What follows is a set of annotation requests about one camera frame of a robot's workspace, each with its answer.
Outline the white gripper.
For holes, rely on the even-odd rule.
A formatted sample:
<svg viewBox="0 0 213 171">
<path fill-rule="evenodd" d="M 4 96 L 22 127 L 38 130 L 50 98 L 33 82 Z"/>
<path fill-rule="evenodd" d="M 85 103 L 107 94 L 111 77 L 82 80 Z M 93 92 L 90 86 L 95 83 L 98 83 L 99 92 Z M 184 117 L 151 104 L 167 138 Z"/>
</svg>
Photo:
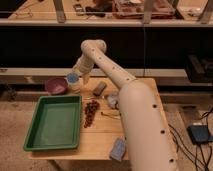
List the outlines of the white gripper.
<svg viewBox="0 0 213 171">
<path fill-rule="evenodd" d="M 73 66 L 72 70 L 74 73 L 82 77 L 84 84 L 87 84 L 90 79 L 90 72 L 92 71 L 93 67 L 94 62 L 90 58 L 81 55 L 78 58 L 76 64 Z"/>
</svg>

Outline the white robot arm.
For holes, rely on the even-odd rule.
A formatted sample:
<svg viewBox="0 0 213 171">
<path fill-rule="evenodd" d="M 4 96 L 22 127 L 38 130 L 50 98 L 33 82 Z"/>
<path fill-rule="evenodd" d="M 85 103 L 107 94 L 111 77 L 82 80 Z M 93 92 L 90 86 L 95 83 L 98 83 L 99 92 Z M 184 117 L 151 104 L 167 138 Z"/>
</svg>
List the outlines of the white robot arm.
<svg viewBox="0 0 213 171">
<path fill-rule="evenodd" d="M 107 57 L 103 40 L 84 40 L 81 51 L 73 69 L 86 75 L 97 65 L 119 89 L 132 171 L 179 171 L 170 132 L 151 87 Z"/>
</svg>

